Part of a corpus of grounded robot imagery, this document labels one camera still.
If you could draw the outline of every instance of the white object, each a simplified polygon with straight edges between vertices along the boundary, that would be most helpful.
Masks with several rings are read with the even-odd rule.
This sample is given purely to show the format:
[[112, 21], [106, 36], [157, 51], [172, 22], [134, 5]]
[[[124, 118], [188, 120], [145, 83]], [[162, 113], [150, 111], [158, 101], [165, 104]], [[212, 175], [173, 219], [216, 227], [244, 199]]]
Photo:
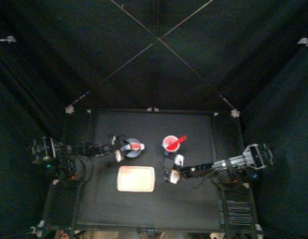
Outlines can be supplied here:
[[298, 45], [305, 45], [308, 47], [308, 38], [304, 37], [300, 41], [298, 41]]
[[66, 113], [70, 115], [74, 112], [74, 107], [72, 105], [69, 105], [66, 107]]
[[153, 167], [122, 166], [118, 171], [118, 191], [152, 192], [154, 190], [156, 175]]
[[184, 155], [178, 154], [174, 159], [174, 163], [180, 166], [184, 165]]
[[170, 177], [169, 177], [169, 182], [173, 184], [177, 184], [180, 180], [180, 174], [176, 170], [172, 170]]
[[233, 118], [237, 118], [240, 116], [240, 111], [234, 108], [232, 111], [230, 111], [230, 115], [233, 116]]

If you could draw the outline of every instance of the black table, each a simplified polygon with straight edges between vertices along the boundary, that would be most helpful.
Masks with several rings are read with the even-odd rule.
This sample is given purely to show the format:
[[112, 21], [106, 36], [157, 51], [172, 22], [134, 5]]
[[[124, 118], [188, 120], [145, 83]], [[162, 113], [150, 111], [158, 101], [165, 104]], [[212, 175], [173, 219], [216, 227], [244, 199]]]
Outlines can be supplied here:
[[[161, 144], [168, 135], [188, 136], [180, 149], [184, 166], [228, 159], [244, 148], [238, 120], [229, 113], [81, 111], [68, 116], [62, 142], [102, 144], [110, 134], [137, 138], [145, 144], [142, 154], [122, 162], [116, 162], [114, 155], [90, 159], [92, 176], [78, 193], [61, 183], [50, 185], [48, 224], [94, 230], [222, 231], [217, 187], [210, 180], [194, 190], [190, 188], [201, 179], [188, 179], [177, 185], [164, 181]], [[154, 167], [153, 192], [117, 191], [117, 174], [124, 165]]]

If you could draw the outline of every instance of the beige tray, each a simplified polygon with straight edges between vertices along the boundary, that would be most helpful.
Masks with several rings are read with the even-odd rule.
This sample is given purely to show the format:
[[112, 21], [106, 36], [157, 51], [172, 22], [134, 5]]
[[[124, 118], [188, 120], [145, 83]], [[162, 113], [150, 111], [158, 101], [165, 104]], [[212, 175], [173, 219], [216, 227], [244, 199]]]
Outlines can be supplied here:
[[153, 167], [122, 166], [118, 171], [118, 191], [152, 192], [156, 176]]

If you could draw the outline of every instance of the cup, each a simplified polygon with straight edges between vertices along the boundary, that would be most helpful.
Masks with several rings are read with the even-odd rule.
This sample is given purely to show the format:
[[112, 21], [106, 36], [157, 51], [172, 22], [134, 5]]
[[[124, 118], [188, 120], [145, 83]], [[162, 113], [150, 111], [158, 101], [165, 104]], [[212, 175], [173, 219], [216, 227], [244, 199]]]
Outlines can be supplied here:
[[180, 148], [180, 143], [172, 148], [172, 149], [168, 149], [166, 147], [170, 146], [176, 141], [178, 140], [178, 138], [174, 136], [174, 135], [169, 135], [168, 137], [164, 138], [164, 143], [162, 143], [162, 146], [164, 146], [164, 149], [168, 151], [168, 152], [176, 152]]

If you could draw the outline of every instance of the black curtain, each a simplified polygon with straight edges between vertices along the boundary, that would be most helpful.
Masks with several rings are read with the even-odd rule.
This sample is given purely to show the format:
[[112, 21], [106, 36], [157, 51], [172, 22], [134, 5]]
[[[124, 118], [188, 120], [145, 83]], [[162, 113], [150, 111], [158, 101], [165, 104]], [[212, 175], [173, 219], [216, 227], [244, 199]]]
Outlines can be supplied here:
[[276, 74], [244, 111], [246, 144], [269, 143], [274, 166], [256, 186], [270, 238], [308, 238], [308, 48]]
[[40, 222], [48, 184], [28, 147], [42, 135], [58, 138], [65, 118], [46, 82], [18, 45], [0, 43], [0, 236]]

